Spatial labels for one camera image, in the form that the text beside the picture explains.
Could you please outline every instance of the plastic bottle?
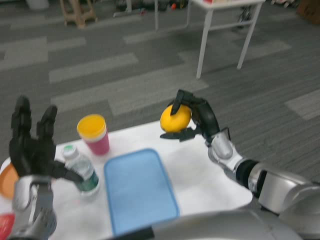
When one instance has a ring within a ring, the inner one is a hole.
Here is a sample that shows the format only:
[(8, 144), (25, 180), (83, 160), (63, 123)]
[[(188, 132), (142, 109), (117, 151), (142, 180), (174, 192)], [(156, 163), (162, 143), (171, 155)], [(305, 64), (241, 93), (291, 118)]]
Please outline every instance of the plastic bottle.
[(65, 166), (83, 177), (84, 182), (75, 183), (83, 196), (92, 196), (99, 190), (99, 178), (90, 159), (81, 153), (74, 145), (67, 145), (62, 151)]

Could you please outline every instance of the wooden stool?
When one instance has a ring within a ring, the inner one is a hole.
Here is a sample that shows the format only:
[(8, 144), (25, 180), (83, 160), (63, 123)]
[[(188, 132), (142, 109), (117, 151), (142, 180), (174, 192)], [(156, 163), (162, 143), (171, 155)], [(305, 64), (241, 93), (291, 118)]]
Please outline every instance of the wooden stool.
[(73, 12), (68, 12), (65, 6), (65, 0), (60, 0), (61, 10), (64, 16), (64, 25), (68, 22), (75, 22), (79, 29), (83, 29), (86, 26), (86, 20), (94, 19), (98, 21), (94, 7), (90, 0), (86, 0), (89, 10), (84, 12), (79, 0), (68, 0)]

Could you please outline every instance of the plastic tray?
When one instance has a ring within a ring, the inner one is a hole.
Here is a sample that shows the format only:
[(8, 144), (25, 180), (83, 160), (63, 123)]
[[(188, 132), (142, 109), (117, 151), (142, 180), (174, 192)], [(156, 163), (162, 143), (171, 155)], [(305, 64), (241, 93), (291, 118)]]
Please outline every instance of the plastic tray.
[(155, 150), (110, 159), (104, 176), (114, 235), (179, 216), (171, 183)]

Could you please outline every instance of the lemon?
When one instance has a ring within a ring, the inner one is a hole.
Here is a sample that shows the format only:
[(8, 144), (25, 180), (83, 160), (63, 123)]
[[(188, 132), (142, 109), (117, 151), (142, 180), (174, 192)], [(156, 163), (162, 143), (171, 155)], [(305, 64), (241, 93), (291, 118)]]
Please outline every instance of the lemon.
[(170, 115), (171, 109), (172, 105), (163, 111), (160, 118), (160, 126), (166, 132), (177, 133), (188, 126), (191, 119), (191, 109), (181, 105), (176, 114)]

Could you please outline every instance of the yellow lid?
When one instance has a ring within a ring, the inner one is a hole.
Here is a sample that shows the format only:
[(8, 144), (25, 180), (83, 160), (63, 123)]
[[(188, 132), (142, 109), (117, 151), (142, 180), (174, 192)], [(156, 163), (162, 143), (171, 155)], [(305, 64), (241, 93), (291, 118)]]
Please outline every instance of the yellow lid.
[(94, 139), (99, 137), (106, 130), (107, 125), (103, 116), (99, 114), (91, 114), (82, 118), (76, 130), (81, 137)]

